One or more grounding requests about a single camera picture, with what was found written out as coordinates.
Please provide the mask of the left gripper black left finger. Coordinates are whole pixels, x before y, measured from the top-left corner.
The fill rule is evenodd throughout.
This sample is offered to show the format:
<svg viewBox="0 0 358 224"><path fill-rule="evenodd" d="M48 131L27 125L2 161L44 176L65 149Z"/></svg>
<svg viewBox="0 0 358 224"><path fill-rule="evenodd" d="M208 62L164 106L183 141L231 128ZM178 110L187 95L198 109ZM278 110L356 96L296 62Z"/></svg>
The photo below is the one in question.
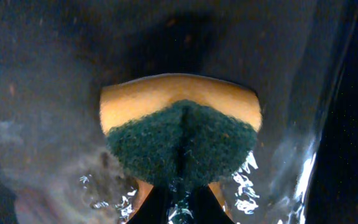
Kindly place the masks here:
<svg viewBox="0 0 358 224"><path fill-rule="evenodd" d="M171 193L167 187L141 187L135 200L135 212L128 224L167 224Z"/></svg>

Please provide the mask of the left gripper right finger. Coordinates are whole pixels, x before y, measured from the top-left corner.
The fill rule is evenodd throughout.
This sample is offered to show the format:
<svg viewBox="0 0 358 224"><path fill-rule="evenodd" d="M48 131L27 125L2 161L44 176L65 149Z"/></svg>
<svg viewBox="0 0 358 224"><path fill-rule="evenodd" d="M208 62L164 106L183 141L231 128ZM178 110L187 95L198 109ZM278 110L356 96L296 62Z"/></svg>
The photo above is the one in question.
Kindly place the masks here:
<svg viewBox="0 0 358 224"><path fill-rule="evenodd" d="M207 186L191 192L189 208L196 224L234 224L224 213L213 191Z"/></svg>

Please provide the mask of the green and yellow sponge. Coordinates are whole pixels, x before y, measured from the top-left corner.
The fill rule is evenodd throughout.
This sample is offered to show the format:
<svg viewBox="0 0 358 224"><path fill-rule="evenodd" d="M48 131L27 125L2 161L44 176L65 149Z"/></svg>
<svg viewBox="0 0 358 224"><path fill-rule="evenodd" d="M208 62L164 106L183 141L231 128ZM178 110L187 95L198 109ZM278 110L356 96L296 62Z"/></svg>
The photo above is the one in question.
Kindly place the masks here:
<svg viewBox="0 0 358 224"><path fill-rule="evenodd" d="M106 86L99 100L108 148L139 187L139 210L156 187L170 187L180 215L202 187L227 210L221 182L257 143L257 94L231 82L164 73Z"/></svg>

